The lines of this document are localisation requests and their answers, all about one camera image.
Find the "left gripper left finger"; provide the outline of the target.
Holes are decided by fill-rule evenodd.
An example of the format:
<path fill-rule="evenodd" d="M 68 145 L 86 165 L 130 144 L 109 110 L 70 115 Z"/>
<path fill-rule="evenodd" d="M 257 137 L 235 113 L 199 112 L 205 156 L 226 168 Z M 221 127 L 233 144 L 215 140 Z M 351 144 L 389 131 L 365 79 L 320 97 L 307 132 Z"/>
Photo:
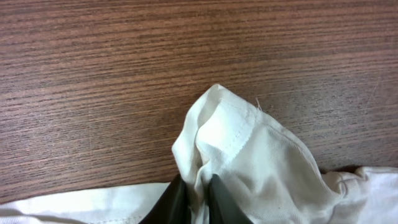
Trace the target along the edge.
<path fill-rule="evenodd" d="M 186 183 L 178 174 L 140 224 L 190 223 Z"/>

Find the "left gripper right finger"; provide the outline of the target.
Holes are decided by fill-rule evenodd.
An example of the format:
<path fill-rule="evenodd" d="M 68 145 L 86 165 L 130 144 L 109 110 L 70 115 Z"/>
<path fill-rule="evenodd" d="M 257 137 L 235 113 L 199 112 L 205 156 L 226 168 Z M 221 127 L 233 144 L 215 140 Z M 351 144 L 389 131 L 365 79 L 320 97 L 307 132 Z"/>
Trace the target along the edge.
<path fill-rule="evenodd" d="M 216 174 L 208 184 L 208 206 L 209 224 L 252 224 Z"/>

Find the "white Puma t-shirt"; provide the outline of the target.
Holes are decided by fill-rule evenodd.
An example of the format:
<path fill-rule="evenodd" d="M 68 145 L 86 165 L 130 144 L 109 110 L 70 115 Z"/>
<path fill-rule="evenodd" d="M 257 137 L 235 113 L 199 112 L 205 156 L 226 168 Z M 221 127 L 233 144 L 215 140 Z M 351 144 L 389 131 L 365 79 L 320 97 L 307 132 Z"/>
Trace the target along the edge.
<path fill-rule="evenodd" d="M 220 177 L 253 223 L 396 223 L 397 169 L 322 174 L 307 146 L 221 85 L 189 109 L 172 146 L 190 223 L 209 223 L 208 184 Z M 139 223 L 170 183 L 79 190 L 1 205 L 2 223 Z"/>

